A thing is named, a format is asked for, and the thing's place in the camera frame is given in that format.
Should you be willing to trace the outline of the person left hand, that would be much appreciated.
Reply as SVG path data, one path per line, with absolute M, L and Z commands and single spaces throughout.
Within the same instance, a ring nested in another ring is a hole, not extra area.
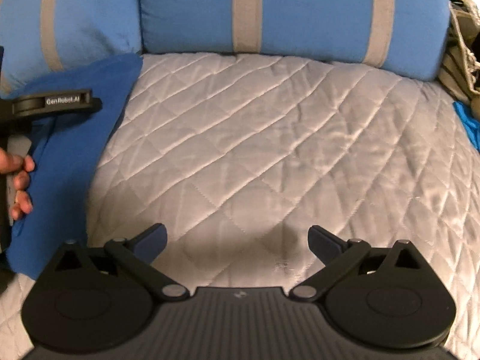
M 35 169 L 35 162 L 30 155 L 21 157 L 1 149 L 1 174 L 13 174 L 15 199 L 10 208 L 10 216 L 14 221 L 22 219 L 33 210 L 32 200 L 27 193 L 30 184 L 30 173 Z

